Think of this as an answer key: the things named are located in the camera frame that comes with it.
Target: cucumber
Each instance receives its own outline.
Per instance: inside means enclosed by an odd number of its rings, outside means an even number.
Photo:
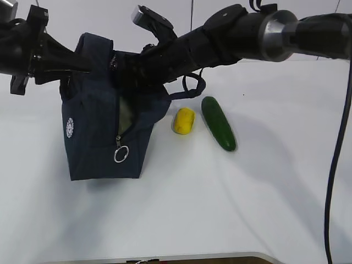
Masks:
[[[202,113],[219,145],[226,151],[234,151],[236,149],[235,136],[224,112],[214,97],[207,96],[203,99]]]

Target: fabric bag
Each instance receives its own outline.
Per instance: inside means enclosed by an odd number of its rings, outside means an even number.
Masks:
[[[138,178],[154,124],[166,115],[171,100],[200,95],[205,82],[200,78],[197,89],[172,95],[163,85],[152,92],[129,91],[111,79],[112,57],[123,55],[113,50],[113,41],[85,33],[75,52],[90,58],[92,72],[75,73],[60,84],[71,180]],[[131,124],[121,115],[126,107]],[[120,133],[122,118],[128,127]]]

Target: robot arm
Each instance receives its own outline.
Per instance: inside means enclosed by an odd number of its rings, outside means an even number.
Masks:
[[[26,20],[13,19],[16,1],[0,1],[0,73],[12,75],[11,94],[24,95],[29,77],[36,84],[89,72],[90,62],[45,33],[48,10],[32,5]]]
[[[89,72],[89,61],[45,33],[48,10],[32,5],[26,20],[13,19],[17,3],[0,0],[0,73],[11,74],[11,93],[24,95],[29,77],[43,84]],[[126,53],[125,63],[111,70],[118,85],[148,87],[164,84],[205,67],[235,64],[243,58],[281,62],[293,53],[328,58],[350,58],[351,36],[336,14],[298,21],[275,4],[255,13],[239,4],[211,16],[203,26],[177,37],[172,24],[144,6],[133,22],[159,40],[137,53]]]
[[[127,87],[152,86],[205,67],[231,65],[243,58],[281,62],[293,53],[350,58],[351,35],[338,14],[298,21],[287,10],[257,11],[248,13],[235,4],[176,38],[170,22],[139,6],[133,22],[162,41],[157,46],[147,45],[141,54],[127,54],[126,68],[123,74],[116,70],[116,81]]]

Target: bag handle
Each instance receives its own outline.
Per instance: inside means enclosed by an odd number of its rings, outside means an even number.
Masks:
[[[186,98],[194,98],[200,96],[206,87],[205,80],[202,78],[203,69],[199,72],[199,74],[189,73],[183,76],[182,86],[184,92],[176,92],[166,96],[167,101],[186,99]],[[186,77],[190,77],[196,79],[198,81],[196,89],[188,90]]]
[[[256,0],[256,4],[257,4],[258,9],[256,9],[254,7],[254,0],[249,0],[249,5],[255,12],[262,12],[265,14],[271,14],[271,13],[274,13],[277,11],[277,4],[262,5],[262,0]]]

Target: yellow toy pepper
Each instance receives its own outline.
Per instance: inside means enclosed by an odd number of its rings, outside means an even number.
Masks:
[[[191,132],[194,119],[195,112],[190,108],[181,108],[175,117],[174,121],[174,131],[181,135],[187,135]]]

